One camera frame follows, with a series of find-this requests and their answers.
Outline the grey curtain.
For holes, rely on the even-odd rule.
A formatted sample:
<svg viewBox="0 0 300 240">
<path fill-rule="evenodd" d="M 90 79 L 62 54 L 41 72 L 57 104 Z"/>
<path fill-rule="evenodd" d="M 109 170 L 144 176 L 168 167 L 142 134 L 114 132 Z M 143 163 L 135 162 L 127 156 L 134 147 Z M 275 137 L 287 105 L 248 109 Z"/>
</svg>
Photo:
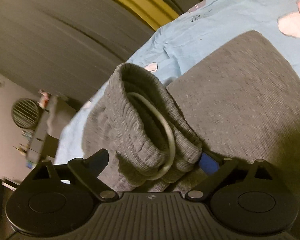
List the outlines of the grey curtain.
<svg viewBox="0 0 300 240">
<path fill-rule="evenodd" d="M 164 0 L 179 16 L 202 0 Z M 0 0 L 0 73 L 83 103 L 155 32 L 115 0 Z"/>
</svg>

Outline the grey knit pants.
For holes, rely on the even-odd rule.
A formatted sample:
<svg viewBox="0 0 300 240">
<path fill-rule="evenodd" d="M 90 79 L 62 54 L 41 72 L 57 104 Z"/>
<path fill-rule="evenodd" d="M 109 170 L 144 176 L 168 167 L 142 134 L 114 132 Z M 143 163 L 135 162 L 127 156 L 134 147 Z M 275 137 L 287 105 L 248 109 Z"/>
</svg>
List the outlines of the grey knit pants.
<svg viewBox="0 0 300 240">
<path fill-rule="evenodd" d="M 227 42 L 169 85 L 119 65 L 85 123 L 82 150 L 110 163 L 112 189 L 185 192 L 203 150 L 276 166 L 300 198 L 300 79 L 256 31 Z"/>
</svg>

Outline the dark desk with clutter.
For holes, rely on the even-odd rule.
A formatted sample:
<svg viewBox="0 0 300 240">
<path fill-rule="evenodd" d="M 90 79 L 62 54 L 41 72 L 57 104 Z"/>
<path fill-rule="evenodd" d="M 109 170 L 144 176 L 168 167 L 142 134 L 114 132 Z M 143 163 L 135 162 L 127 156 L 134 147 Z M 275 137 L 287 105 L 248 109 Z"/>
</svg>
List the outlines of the dark desk with clutter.
<svg viewBox="0 0 300 240">
<path fill-rule="evenodd" d="M 20 144 L 15 149 L 19 151 L 26 159 L 26 167 L 34 168 L 40 161 L 49 159 L 53 160 L 58 147 L 59 139 L 53 138 L 47 134 L 46 121 L 49 117 L 48 105 L 53 96 L 60 96 L 69 104 L 70 99 L 63 94 L 52 95 L 47 91 L 39 90 L 40 98 L 35 102 L 38 103 L 41 116 L 38 124 L 33 129 L 21 129 L 22 136 L 26 139 L 26 145 Z"/>
</svg>

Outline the light blue mushroom bedsheet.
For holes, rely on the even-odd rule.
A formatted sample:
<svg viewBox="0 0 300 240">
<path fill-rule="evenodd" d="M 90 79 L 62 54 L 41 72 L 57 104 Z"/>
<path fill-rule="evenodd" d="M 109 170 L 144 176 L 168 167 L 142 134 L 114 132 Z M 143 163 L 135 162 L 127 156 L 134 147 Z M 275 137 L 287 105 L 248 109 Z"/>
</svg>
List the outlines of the light blue mushroom bedsheet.
<svg viewBox="0 0 300 240">
<path fill-rule="evenodd" d="M 300 0 L 205 0 L 130 58 L 213 151 L 300 170 Z"/>
</svg>

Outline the round black fan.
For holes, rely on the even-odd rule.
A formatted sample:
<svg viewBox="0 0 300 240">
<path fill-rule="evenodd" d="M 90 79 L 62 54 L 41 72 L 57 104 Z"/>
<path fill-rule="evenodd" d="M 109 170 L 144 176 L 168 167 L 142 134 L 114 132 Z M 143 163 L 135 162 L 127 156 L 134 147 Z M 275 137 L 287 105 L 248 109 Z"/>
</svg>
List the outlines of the round black fan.
<svg viewBox="0 0 300 240">
<path fill-rule="evenodd" d="M 22 129 L 33 129 L 39 122 L 41 110 L 37 102 L 28 98 L 18 99 L 12 106 L 13 122 Z"/>
</svg>

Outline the grey cloth on desk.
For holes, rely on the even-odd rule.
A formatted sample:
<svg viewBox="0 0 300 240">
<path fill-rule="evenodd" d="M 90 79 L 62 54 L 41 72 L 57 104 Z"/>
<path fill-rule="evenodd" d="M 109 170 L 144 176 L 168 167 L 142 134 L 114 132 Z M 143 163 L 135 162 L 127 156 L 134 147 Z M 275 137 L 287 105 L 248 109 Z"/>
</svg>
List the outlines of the grey cloth on desk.
<svg viewBox="0 0 300 240">
<path fill-rule="evenodd" d="M 77 111 L 60 96 L 52 97 L 47 110 L 49 111 L 49 117 L 46 121 L 47 134 L 59 139 L 63 129 L 71 121 Z"/>
</svg>

